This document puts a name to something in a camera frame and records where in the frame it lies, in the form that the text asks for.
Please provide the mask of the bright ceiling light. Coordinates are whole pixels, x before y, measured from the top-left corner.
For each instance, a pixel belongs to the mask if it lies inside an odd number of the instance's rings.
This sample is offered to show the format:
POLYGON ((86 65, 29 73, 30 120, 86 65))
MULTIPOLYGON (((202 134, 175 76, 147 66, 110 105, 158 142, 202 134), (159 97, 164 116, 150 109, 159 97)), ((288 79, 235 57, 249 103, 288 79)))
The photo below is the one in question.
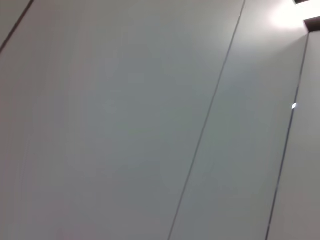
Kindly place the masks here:
POLYGON ((320 32, 320 0, 279 0, 268 17, 278 29, 320 32))

